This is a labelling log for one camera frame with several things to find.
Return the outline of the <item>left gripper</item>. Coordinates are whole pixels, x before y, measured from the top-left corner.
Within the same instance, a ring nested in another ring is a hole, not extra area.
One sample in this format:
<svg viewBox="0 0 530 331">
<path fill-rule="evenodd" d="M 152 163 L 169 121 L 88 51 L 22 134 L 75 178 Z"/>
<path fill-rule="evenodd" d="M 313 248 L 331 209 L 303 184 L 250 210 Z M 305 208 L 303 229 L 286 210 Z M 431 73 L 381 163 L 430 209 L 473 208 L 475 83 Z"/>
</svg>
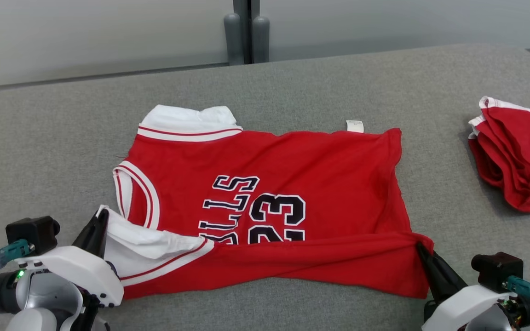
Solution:
<svg viewBox="0 0 530 331">
<path fill-rule="evenodd" d="M 73 241 L 39 255 L 17 258 L 28 270 L 47 269 L 57 276 L 96 295 L 106 307 L 120 306 L 124 288 L 105 257 L 109 210 L 100 209 Z"/>
</svg>

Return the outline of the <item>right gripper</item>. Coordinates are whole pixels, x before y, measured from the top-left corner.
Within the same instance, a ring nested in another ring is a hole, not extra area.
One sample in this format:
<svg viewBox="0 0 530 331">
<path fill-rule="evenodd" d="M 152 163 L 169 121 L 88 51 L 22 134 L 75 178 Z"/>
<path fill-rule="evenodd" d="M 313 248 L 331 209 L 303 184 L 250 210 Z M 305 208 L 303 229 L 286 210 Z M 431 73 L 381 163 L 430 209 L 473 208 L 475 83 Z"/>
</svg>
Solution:
<svg viewBox="0 0 530 331">
<path fill-rule="evenodd" d="M 423 331 L 510 330 L 510 323 L 503 325 L 504 314 L 498 306 L 500 300 L 509 299 L 513 292 L 497 293 L 483 285 L 471 285 L 437 252 L 431 253 L 423 243 L 416 243 L 421 265 L 425 272 L 433 300 L 441 303 L 427 319 Z"/>
</svg>

